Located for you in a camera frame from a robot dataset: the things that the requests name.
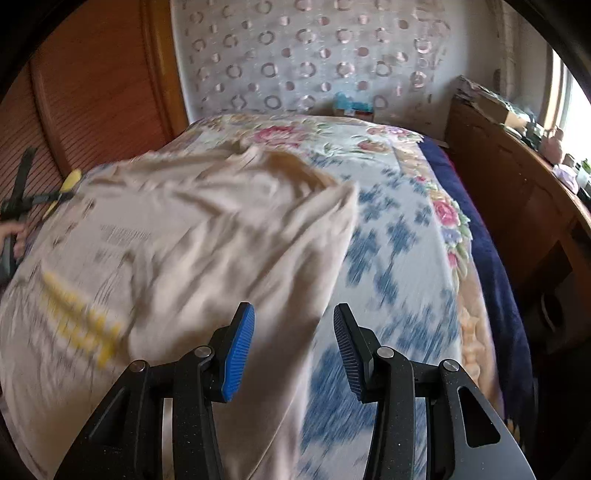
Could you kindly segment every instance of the wooden cabinet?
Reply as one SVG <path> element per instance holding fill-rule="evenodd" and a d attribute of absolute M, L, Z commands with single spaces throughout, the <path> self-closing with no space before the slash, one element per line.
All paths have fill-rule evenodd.
<path fill-rule="evenodd" d="M 591 214 L 533 150 L 454 99 L 446 129 L 450 157 L 480 212 L 520 307 L 573 272 L 591 312 Z M 566 319 L 550 348 L 591 338 L 591 316 Z"/>
<path fill-rule="evenodd" d="M 451 158 L 519 293 L 574 220 L 572 201 L 536 153 L 454 100 L 446 131 Z"/>

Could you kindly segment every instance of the wall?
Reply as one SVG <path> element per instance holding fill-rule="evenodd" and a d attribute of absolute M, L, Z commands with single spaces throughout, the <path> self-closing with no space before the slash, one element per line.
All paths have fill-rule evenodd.
<path fill-rule="evenodd" d="M 519 95 L 515 101 L 525 110 L 531 110 L 536 118 L 540 116 L 546 86 L 546 40 L 530 23 L 520 18 L 519 46 Z"/>
<path fill-rule="evenodd" d="M 238 4 L 240 14 L 234 15 Z M 280 99 L 277 111 L 325 113 L 330 112 L 333 95 L 344 91 L 361 101 L 385 98 L 388 107 L 376 111 L 378 122 L 442 138 L 455 78 L 465 74 L 492 87 L 500 64 L 495 21 L 485 0 L 228 0 L 227 5 L 173 0 L 172 9 L 190 121 L 241 107 L 273 112 L 265 105 L 269 95 Z M 360 22 L 363 15 L 366 23 Z M 287 17 L 289 23 L 281 25 Z M 315 35 L 309 44 L 298 41 L 301 28 Z M 347 42 L 339 41 L 341 28 L 352 33 Z M 379 28 L 389 34 L 388 43 L 379 41 Z M 259 41 L 266 31 L 274 34 L 269 45 Z M 430 41 L 430 51 L 420 54 L 425 49 L 417 48 L 416 39 Z M 369 50 L 362 50 L 367 55 L 359 55 L 361 47 Z M 284 48 L 290 49 L 290 57 L 282 55 Z M 322 48 L 329 48 L 331 56 L 321 58 Z M 301 67 L 304 62 L 314 64 L 313 76 L 302 76 L 309 67 Z M 340 76 L 340 62 L 352 64 L 355 71 Z M 380 62 L 387 66 L 378 67 Z M 265 63 L 273 64 L 268 67 L 270 78 L 260 74 Z M 231 65 L 241 68 L 228 73 Z M 378 68 L 388 77 L 380 76 Z M 367 90 L 359 90 L 359 82 L 368 82 L 363 85 Z"/>
<path fill-rule="evenodd" d="M 492 90 L 493 76 L 502 58 L 495 19 L 485 0 L 445 0 L 443 3 L 452 34 L 445 62 L 437 72 L 432 125 L 425 128 L 425 133 L 439 139 L 443 139 L 458 75 Z"/>

